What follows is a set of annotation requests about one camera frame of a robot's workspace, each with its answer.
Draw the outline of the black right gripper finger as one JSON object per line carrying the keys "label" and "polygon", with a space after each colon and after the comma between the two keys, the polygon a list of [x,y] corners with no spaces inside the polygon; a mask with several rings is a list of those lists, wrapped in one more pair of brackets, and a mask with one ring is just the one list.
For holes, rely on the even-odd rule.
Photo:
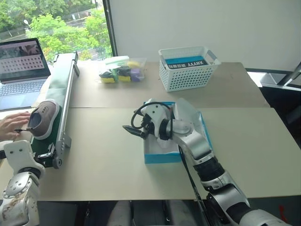
{"label": "black right gripper finger", "polygon": [[131,131],[130,134],[135,135],[137,137],[140,137],[142,139],[146,139],[146,137],[147,137],[147,133],[145,133],[143,131],[140,131],[140,130],[138,130],[138,131]]}
{"label": "black right gripper finger", "polygon": [[123,125],[122,126],[127,132],[129,132],[132,135],[141,135],[143,132],[139,129],[135,129],[132,126],[129,125]]}

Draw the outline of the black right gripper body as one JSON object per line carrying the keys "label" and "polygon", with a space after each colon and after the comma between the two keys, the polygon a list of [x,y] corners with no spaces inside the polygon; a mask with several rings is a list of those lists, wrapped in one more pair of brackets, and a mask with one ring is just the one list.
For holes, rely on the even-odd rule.
{"label": "black right gripper body", "polygon": [[143,139],[146,139],[148,135],[154,135],[154,123],[151,121],[151,117],[148,114],[144,115],[141,126],[143,127]]}

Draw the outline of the person's bare hand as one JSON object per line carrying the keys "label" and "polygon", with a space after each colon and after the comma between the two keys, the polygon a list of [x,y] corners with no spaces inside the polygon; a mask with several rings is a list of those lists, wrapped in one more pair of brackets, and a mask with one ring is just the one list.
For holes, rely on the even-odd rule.
{"label": "person's bare hand", "polygon": [[19,136],[15,130],[27,124],[30,118],[29,112],[16,113],[6,116],[0,121],[0,141],[14,140]]}

